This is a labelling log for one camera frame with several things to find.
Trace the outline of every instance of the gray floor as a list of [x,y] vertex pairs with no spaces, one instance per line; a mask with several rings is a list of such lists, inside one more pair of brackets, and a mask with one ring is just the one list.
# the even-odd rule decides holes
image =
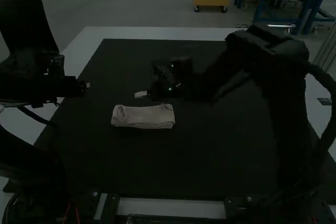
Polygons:
[[[56,42],[62,51],[86,26],[144,26],[144,27],[235,27],[251,24],[255,8],[237,9],[233,5],[226,14],[217,9],[193,12],[193,0],[43,0]],[[323,5],[336,14],[333,0]],[[321,34],[305,36],[312,54],[323,38]],[[0,38],[0,60],[8,56]]]

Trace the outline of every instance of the towel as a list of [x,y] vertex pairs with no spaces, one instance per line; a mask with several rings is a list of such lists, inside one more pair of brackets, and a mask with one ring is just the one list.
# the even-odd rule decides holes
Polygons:
[[111,124],[116,127],[171,129],[175,124],[175,114],[171,104],[151,107],[116,105],[113,109]]

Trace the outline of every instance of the black tabletop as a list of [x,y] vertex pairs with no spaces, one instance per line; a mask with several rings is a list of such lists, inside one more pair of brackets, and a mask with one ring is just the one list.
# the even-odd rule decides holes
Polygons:
[[[105,39],[79,79],[83,98],[65,99],[36,145],[54,139],[69,185],[127,197],[213,199],[278,190],[276,144],[265,101],[249,82],[214,106],[172,101],[171,130],[110,124],[115,105],[150,106],[134,93],[152,82],[151,61],[188,55],[204,70],[224,50],[217,41]],[[313,139],[318,137],[312,129]],[[327,196],[336,199],[335,162],[326,162]]]

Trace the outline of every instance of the black chair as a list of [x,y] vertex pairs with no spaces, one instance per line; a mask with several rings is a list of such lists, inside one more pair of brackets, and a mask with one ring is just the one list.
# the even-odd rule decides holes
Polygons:
[[41,0],[0,0],[0,32],[10,54],[59,54]]

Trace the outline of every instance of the red wire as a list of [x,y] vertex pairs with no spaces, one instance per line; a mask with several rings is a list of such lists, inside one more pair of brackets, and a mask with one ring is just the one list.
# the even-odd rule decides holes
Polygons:
[[70,202],[68,202],[68,208],[67,208],[67,211],[65,212],[65,215],[64,215],[64,217],[63,217],[63,222],[62,222],[62,224],[65,223],[65,220],[66,220],[67,217],[68,217],[68,213],[69,213],[69,210],[70,210],[70,206],[71,206],[71,204],[70,204]]
[[80,219],[79,219],[79,214],[78,214],[78,209],[75,206],[75,211],[76,211],[76,216],[77,216],[77,224],[80,224]]

